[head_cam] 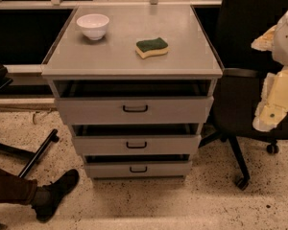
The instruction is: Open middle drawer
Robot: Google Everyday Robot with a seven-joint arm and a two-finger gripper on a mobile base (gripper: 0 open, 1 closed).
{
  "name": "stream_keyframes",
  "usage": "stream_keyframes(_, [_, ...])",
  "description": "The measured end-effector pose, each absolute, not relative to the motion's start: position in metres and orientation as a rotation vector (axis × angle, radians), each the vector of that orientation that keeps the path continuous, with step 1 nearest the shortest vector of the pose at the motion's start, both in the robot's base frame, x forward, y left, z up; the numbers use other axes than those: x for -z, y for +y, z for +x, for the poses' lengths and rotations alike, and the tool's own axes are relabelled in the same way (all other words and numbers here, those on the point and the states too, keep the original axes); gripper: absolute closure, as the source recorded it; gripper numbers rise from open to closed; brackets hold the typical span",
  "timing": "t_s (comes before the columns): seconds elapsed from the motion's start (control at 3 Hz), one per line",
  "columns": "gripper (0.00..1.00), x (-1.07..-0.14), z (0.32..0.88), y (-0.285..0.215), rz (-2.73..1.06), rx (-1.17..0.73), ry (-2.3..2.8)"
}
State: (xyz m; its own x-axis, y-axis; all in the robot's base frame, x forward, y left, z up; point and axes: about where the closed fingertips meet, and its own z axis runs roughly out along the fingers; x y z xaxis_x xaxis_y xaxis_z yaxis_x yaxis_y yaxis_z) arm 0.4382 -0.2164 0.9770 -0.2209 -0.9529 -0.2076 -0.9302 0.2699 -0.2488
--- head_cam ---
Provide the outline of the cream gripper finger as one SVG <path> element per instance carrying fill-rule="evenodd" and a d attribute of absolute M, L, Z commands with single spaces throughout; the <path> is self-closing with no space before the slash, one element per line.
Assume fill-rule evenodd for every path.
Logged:
<path fill-rule="evenodd" d="M 275 37 L 276 26 L 271 27 L 268 31 L 266 31 L 263 35 L 255 39 L 251 47 L 257 51 L 272 51 L 274 45 L 274 37 Z"/>
<path fill-rule="evenodd" d="M 268 132 L 277 127 L 287 114 L 288 66 L 285 66 L 277 74 L 267 74 L 252 126 L 258 131 Z"/>

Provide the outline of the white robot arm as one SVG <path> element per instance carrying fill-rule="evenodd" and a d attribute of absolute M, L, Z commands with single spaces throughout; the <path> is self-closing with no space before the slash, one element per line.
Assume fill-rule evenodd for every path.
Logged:
<path fill-rule="evenodd" d="M 251 46 L 258 51 L 271 51 L 273 60 L 283 66 L 277 74 L 268 74 L 264 80 L 261 102 L 252 122 L 256 130 L 268 132 L 288 114 L 288 11 Z"/>

